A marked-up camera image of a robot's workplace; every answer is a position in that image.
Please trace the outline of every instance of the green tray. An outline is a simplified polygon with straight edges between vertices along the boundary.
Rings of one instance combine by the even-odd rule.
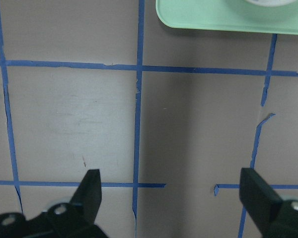
[[[156,0],[156,11],[173,28],[298,35],[298,1],[263,7],[245,0]]]

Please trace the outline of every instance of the white bowl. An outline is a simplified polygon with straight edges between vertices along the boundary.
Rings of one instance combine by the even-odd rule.
[[[295,2],[297,0],[246,0],[252,4],[259,6],[283,6]]]

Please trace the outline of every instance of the mint green plate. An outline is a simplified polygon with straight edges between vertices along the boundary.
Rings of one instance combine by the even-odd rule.
[[[245,0],[156,0],[156,11],[173,28],[298,35],[298,1],[263,7]]]

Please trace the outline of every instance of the screw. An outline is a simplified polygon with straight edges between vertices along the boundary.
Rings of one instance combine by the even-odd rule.
[[[298,202],[297,201],[293,201],[291,203],[292,208],[294,208],[296,211],[298,211]]]
[[[56,215],[60,215],[66,212],[66,206],[64,204],[60,205],[59,207],[55,208],[54,213]]]
[[[7,218],[5,218],[2,222],[1,225],[3,226],[8,226],[11,225],[12,223],[15,222],[15,216],[14,215],[9,215]]]

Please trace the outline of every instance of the scratch mark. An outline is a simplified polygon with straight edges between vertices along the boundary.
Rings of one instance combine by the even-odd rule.
[[[84,167],[86,168],[86,161],[85,161],[84,156],[82,155],[81,158],[83,159]]]

